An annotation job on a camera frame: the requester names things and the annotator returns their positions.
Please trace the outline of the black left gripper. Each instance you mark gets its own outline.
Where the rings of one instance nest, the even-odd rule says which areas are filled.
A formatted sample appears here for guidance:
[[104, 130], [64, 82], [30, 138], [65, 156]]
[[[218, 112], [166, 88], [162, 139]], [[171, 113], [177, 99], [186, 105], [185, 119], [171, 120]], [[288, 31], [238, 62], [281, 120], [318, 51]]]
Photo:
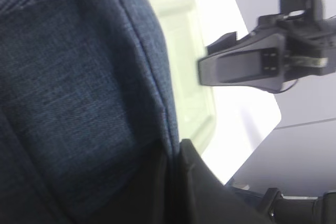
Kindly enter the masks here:
[[335, 223], [335, 191], [321, 197], [289, 197], [269, 188], [258, 212], [272, 223]]

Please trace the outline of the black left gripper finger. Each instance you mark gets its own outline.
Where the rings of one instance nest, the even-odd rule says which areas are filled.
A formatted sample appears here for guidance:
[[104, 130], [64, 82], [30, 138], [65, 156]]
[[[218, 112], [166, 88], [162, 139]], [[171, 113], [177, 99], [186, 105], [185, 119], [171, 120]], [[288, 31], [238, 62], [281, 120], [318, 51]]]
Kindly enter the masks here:
[[190, 140], [183, 140], [174, 160], [168, 192], [168, 223], [270, 223], [223, 185]]

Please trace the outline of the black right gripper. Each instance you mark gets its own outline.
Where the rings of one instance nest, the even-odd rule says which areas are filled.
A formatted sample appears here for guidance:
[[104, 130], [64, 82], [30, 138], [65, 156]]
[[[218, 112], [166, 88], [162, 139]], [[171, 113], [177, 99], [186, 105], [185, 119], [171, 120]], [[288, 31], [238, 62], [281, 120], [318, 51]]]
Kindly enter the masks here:
[[266, 28], [277, 28], [285, 37], [254, 33], [237, 39], [235, 31], [206, 46], [208, 55], [197, 62], [199, 83], [278, 93], [285, 77], [335, 73], [335, 16], [316, 20], [304, 12], [259, 17], [256, 31]]

